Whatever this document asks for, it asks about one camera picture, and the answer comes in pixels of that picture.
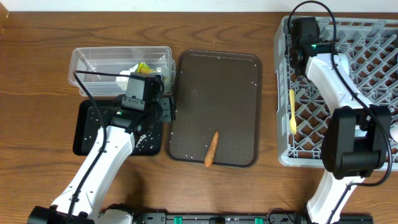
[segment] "yellow utensil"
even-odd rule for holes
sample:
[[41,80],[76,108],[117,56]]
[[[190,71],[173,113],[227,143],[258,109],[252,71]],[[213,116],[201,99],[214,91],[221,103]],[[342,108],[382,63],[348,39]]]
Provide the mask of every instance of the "yellow utensil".
[[292,118],[290,119],[290,131],[293,134],[296,134],[297,132],[297,125],[296,125],[296,116],[295,116],[295,110],[294,110],[294,90],[290,89],[289,90],[289,98],[290,98],[290,109],[292,110]]

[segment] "wood grain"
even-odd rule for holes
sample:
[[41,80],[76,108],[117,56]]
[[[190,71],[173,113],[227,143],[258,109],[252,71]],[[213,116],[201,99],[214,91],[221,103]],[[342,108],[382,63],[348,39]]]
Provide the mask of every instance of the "wood grain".
[[[267,213],[300,210],[323,170],[284,167],[277,160],[277,80],[273,36],[287,13],[13,12],[0,41],[0,223],[25,223],[35,205],[48,207],[84,157],[72,142],[84,100],[67,81],[77,47],[166,45],[173,58],[187,49],[257,55],[263,63],[261,139],[248,169],[173,161],[164,150],[130,157],[105,198],[169,212]],[[398,19],[398,14],[336,14]],[[367,181],[383,173],[375,172]],[[398,174],[378,188],[355,190],[346,213],[398,219]]]
[[8,14],[9,14],[8,10],[0,2],[0,40],[1,40],[1,34],[3,31],[4,23],[6,22]]

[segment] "plastic tray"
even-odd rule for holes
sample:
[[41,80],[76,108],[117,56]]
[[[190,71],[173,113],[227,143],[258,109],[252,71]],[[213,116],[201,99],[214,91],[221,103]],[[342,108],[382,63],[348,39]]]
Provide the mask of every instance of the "plastic tray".
[[249,167],[258,158],[262,64],[254,55],[188,50],[178,63],[177,119],[166,153],[203,163],[216,130],[215,165]]
[[[109,107],[121,106],[120,101],[96,100],[99,111],[104,113]],[[81,102],[77,118],[73,152],[78,156],[87,156],[93,148],[101,127],[99,116],[90,100]],[[146,132],[145,138],[136,145],[130,156],[154,156],[160,151],[162,124],[154,123]]]
[[[139,62],[145,62],[152,69],[165,76],[164,95],[171,95],[174,87],[175,63],[169,47],[85,47],[72,53],[69,68],[69,83],[80,87],[74,70],[119,74],[129,70]],[[78,73],[79,79],[93,96],[118,96],[125,94],[122,86],[127,82],[117,82],[115,77]]]
[[[297,80],[289,65],[290,35],[287,16],[274,37],[274,66],[278,83],[278,159],[285,166],[323,167],[320,147],[330,112],[315,85]],[[333,23],[317,17],[323,40],[330,40]],[[358,89],[376,105],[389,105],[392,123],[398,121],[398,21],[383,19],[336,18],[337,49],[349,58],[349,76]],[[289,131],[291,117],[289,89],[295,91],[297,134]],[[393,148],[393,170],[398,170],[398,143]]]

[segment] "carrot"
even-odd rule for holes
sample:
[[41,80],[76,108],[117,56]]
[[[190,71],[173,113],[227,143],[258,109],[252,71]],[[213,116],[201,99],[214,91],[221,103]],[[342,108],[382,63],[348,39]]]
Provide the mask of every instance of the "carrot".
[[206,153],[205,167],[210,167],[213,164],[214,156],[216,155],[219,136],[220,136],[220,132],[216,131],[214,133],[213,139],[211,140],[209,150],[207,150],[207,153]]

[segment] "gray dish rack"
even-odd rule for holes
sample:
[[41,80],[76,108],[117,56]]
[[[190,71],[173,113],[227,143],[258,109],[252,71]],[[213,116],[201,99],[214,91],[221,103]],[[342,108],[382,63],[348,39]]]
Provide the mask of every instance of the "gray dish rack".
[[[323,167],[320,147],[330,112],[316,86],[297,78],[289,65],[292,42],[285,16],[274,36],[274,67],[278,84],[277,150],[285,166]],[[323,40],[331,40],[333,22],[316,17]],[[358,89],[376,105],[389,105],[392,123],[398,121],[398,21],[336,18],[339,53],[348,56],[349,76]],[[297,134],[289,129],[289,89],[295,91]],[[393,170],[398,170],[398,142],[390,139]]]

